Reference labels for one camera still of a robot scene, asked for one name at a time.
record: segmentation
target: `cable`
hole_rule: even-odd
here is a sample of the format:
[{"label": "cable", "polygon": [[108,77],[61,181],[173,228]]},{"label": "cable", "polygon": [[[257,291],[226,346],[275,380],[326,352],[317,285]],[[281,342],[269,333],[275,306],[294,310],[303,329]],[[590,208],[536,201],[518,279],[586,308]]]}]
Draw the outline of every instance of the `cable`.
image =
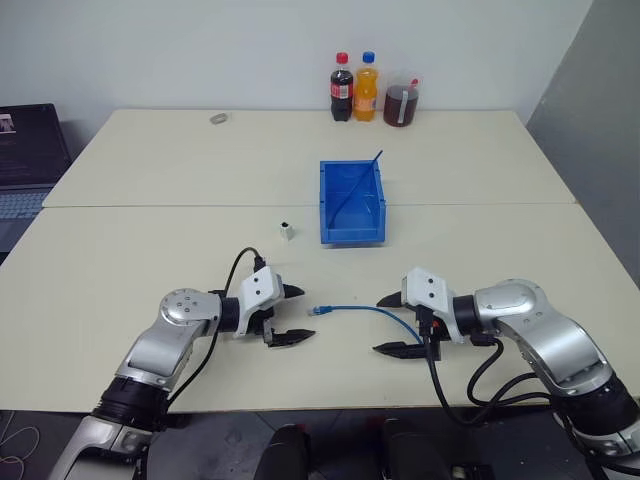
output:
[{"label": "cable", "polygon": [[[224,297],[226,297],[227,294],[229,293],[229,287],[231,286],[231,281],[233,280],[233,275],[236,273],[236,268],[238,267],[238,263],[240,262],[240,259],[242,259],[242,256],[247,252],[252,252],[253,255],[255,256],[253,260],[254,271],[258,271],[260,268],[264,267],[265,265],[264,258],[260,255],[260,252],[258,252],[258,250],[256,250],[253,247],[246,247],[240,250],[240,253],[238,253],[238,255],[236,256],[236,259],[233,261],[233,265],[231,265],[231,270],[229,271],[229,276],[227,277],[227,283],[225,284],[224,290],[223,290]],[[173,402],[175,402],[176,399],[180,396],[180,394],[182,394],[182,392],[184,392],[185,389],[189,385],[191,385],[191,383],[196,379],[196,377],[200,375],[200,372],[202,372],[205,365],[211,358],[211,355],[213,354],[213,349],[216,346],[217,340],[218,340],[218,331],[216,330],[216,333],[213,334],[213,338],[211,339],[211,343],[209,344],[209,350],[207,350],[207,354],[204,356],[204,358],[200,362],[200,365],[198,365],[198,368],[194,370],[191,376],[189,376],[189,378],[187,378],[185,382],[182,385],[180,385],[180,388],[178,388],[178,390],[176,390],[176,392],[167,401],[167,408],[169,408],[171,404],[173,404]]]},{"label": "cable", "polygon": [[[478,383],[478,380],[480,380],[480,377],[489,369],[489,367],[491,367],[498,360],[498,358],[500,358],[500,356],[504,352],[504,344],[499,339],[493,337],[493,338],[491,338],[491,341],[498,348],[496,349],[496,351],[488,359],[486,359],[482,363],[482,365],[480,365],[478,367],[478,369],[471,376],[471,379],[469,380],[469,383],[467,384],[467,398],[469,399],[469,401],[471,403],[473,403],[475,405],[478,405],[480,407],[487,406],[489,404],[489,402],[476,398],[473,395],[473,390],[475,389],[475,386]],[[517,377],[513,378],[512,380],[509,380],[509,382],[507,382],[506,385],[510,385],[511,386],[510,388],[513,388],[514,386],[516,386],[520,382],[524,382],[525,380],[530,380],[530,379],[534,379],[534,378],[538,378],[538,376],[535,373],[533,373],[533,372],[524,373],[522,375],[518,375]],[[529,400],[529,399],[532,399],[532,398],[549,399],[550,396],[548,394],[546,394],[546,393],[543,393],[543,392],[525,393],[525,394],[522,394],[522,395],[516,395],[515,397],[510,397],[510,398],[505,398],[504,400],[500,400],[496,404],[496,406],[497,407],[506,407],[508,405],[513,405],[514,403],[522,402],[524,400]]]},{"label": "cable", "polygon": [[411,328],[407,324],[407,322],[402,320],[400,317],[397,317],[393,313],[378,307],[369,307],[368,305],[322,305],[313,307],[309,311],[309,315],[324,315],[325,313],[330,313],[334,310],[370,310],[372,312],[382,313],[383,315],[386,315],[387,317],[392,318],[393,320],[398,322],[413,336],[413,338],[416,339],[418,343],[422,343],[422,339],[420,338],[420,336],[415,332],[413,328]]},{"label": "cable", "polygon": [[[496,394],[491,398],[491,400],[489,400],[489,402],[487,402],[487,404],[482,408],[482,410],[480,410],[480,412],[478,412],[470,420],[464,420],[456,415],[456,413],[453,411],[453,409],[449,405],[449,402],[447,402],[444,391],[442,390],[442,385],[440,384],[440,379],[438,377],[438,371],[436,369],[435,360],[433,359],[433,349],[431,346],[431,338],[429,336],[425,336],[424,345],[425,345],[425,359],[427,361],[427,365],[429,366],[429,372],[431,373],[431,379],[433,380],[433,387],[436,391],[436,395],[438,396],[438,400],[440,401],[440,404],[442,405],[442,408],[444,412],[447,414],[447,416],[454,423],[462,427],[473,427],[473,426],[480,425],[484,421],[484,419],[491,413],[491,411],[496,406],[498,406],[500,399],[511,388],[513,388],[514,385],[516,385],[521,381],[518,379],[518,377],[516,377],[515,379],[507,382],[505,385],[502,386],[502,388],[500,388],[500,390],[496,392]],[[538,398],[538,397],[543,397],[545,399],[548,399],[550,396],[547,394],[535,394],[535,397],[531,396],[528,398]]]},{"label": "cable", "polygon": [[196,379],[196,377],[200,375],[200,372],[204,369],[205,365],[211,358],[211,354],[213,354],[213,348],[216,346],[216,340],[218,340],[217,330],[216,330],[216,333],[213,334],[213,338],[211,339],[211,343],[209,344],[209,350],[207,350],[207,354],[202,359],[202,362],[200,362],[200,365],[198,365],[198,368],[195,369],[195,371],[191,374],[191,376],[187,378],[182,385],[180,385],[180,388],[178,388],[178,390],[176,390],[176,392],[167,401],[167,407],[170,407],[171,404],[175,402],[176,399],[180,396],[180,394],[184,392],[189,385],[191,385],[191,382],[193,382]]},{"label": "cable", "polygon": [[240,259],[242,258],[242,256],[247,252],[253,252],[253,254],[255,255],[256,258],[262,259],[262,257],[260,256],[260,253],[258,253],[258,250],[256,250],[253,247],[246,247],[246,248],[243,248],[242,250],[240,250],[240,253],[236,257],[236,259],[233,261],[233,265],[231,266],[231,270],[229,271],[229,276],[227,277],[227,283],[225,283],[225,285],[224,285],[224,296],[225,297],[229,293],[229,287],[231,286],[231,280],[233,280],[233,275],[236,273],[236,267],[238,266],[238,262],[240,262]]},{"label": "cable", "polygon": [[6,445],[9,442],[9,440],[17,437],[22,432],[26,432],[26,431],[29,431],[29,430],[31,430],[31,431],[33,431],[35,433],[35,442],[33,444],[33,447],[31,447],[31,450],[29,450],[22,457],[19,457],[17,455],[9,455],[8,457],[0,456],[0,464],[2,464],[2,463],[7,464],[7,465],[18,464],[20,466],[20,474],[18,475],[16,480],[22,480],[22,477],[24,476],[24,470],[25,470],[25,460],[27,460],[27,458],[29,458],[31,455],[33,455],[33,453],[38,448],[38,445],[40,444],[40,430],[38,430],[37,427],[33,427],[33,426],[23,427],[20,430],[17,430],[16,432],[13,432],[11,435],[9,435],[8,437],[5,438],[7,430],[9,430],[9,425],[13,421],[13,418],[15,417],[15,414],[16,414],[16,412],[11,412],[11,415],[9,415],[9,420],[7,420],[7,424],[4,426],[4,429],[2,430],[2,434],[0,434],[0,448],[3,447],[4,445]]}]

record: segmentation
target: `white table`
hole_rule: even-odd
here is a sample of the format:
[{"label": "white table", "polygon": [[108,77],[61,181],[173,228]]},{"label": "white table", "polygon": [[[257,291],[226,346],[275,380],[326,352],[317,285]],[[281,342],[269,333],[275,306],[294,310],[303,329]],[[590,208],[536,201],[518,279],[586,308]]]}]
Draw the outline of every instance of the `white table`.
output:
[{"label": "white table", "polygon": [[[296,230],[290,242],[279,236],[282,220]],[[278,306],[275,327],[317,334],[271,350],[258,337],[222,335],[176,411],[437,405],[423,361],[371,350],[411,340],[394,322],[360,312],[305,313],[319,304],[374,304],[416,265],[447,278],[459,294],[511,277],[538,282],[640,394],[640,293],[578,205],[389,207],[387,221],[384,247],[327,249],[319,244],[317,207],[45,209],[0,267],[0,409],[92,409],[156,318],[162,296],[178,287],[221,288],[245,245],[307,291]],[[185,374],[207,346],[196,343]],[[483,397],[527,371],[512,342],[506,346],[480,382]],[[467,404],[467,380],[488,354],[443,345],[439,369],[453,404]]]},{"label": "white table", "polygon": [[406,128],[334,122],[326,111],[119,110],[47,207],[317,205],[321,160],[380,149],[389,205],[571,203],[513,112],[418,112]]}]

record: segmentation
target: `floor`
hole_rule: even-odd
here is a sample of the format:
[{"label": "floor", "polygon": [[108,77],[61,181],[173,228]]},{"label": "floor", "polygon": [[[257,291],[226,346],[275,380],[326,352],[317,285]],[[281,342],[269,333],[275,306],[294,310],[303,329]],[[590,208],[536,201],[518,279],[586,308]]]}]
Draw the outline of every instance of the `floor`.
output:
[{"label": "floor", "polygon": [[[251,480],[263,448],[282,425],[305,426],[311,435],[313,480],[381,478],[374,455],[375,432],[385,418],[411,421],[433,436],[450,464],[488,463],[497,480],[584,480],[591,478],[548,411],[511,410],[511,418],[475,430],[452,425],[441,409],[316,410],[197,414],[181,429],[158,435],[149,457],[150,480]],[[26,460],[24,480],[42,480],[80,421],[80,415],[17,412],[7,435],[33,425],[38,449]],[[0,412],[0,433],[9,412]],[[21,455],[33,433],[0,447],[0,456]],[[0,480],[18,478],[15,465],[0,464]]]}]

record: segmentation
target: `small metal object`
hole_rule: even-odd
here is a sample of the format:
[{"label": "small metal object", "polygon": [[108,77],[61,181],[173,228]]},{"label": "small metal object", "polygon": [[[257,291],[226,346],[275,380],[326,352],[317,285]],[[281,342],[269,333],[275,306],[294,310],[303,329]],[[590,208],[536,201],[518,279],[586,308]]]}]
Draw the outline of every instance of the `small metal object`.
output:
[{"label": "small metal object", "polygon": [[209,121],[214,125],[219,125],[221,123],[226,122],[229,119],[229,115],[226,113],[218,113],[209,119]]},{"label": "small metal object", "polygon": [[291,240],[293,238],[293,227],[287,222],[280,224],[280,235],[285,240]]}]

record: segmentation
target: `bottle label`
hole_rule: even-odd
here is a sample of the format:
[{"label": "bottle label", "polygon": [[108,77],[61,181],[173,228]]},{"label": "bottle label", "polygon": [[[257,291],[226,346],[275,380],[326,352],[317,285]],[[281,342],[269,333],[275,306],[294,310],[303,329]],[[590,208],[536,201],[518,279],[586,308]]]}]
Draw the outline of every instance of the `bottle label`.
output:
[{"label": "bottle label", "polygon": [[331,96],[344,100],[353,97],[353,83],[349,85],[331,84]]},{"label": "bottle label", "polygon": [[375,98],[358,98],[356,97],[354,108],[356,110],[360,110],[361,112],[370,112],[371,110],[376,109],[376,99]]}]

